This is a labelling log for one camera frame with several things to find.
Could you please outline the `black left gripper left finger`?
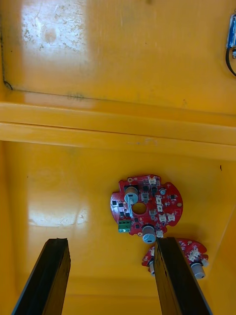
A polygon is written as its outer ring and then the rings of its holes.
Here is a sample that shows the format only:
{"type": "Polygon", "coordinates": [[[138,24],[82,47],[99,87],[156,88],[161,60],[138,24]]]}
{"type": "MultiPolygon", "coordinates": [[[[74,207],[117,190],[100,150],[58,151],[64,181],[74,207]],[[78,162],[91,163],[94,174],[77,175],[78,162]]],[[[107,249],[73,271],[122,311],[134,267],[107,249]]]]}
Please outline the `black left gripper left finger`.
{"type": "Polygon", "coordinates": [[[49,239],[44,244],[12,314],[62,314],[70,267],[68,240],[49,239]]]}

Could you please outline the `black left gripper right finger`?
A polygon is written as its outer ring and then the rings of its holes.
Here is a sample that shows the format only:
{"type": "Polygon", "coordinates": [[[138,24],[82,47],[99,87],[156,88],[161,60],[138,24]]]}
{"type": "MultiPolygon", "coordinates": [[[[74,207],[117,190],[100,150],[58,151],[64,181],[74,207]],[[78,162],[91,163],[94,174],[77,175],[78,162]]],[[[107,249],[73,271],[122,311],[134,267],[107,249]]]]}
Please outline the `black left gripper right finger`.
{"type": "Polygon", "coordinates": [[[211,315],[183,251],[174,237],[157,238],[154,273],[163,315],[211,315]]]}

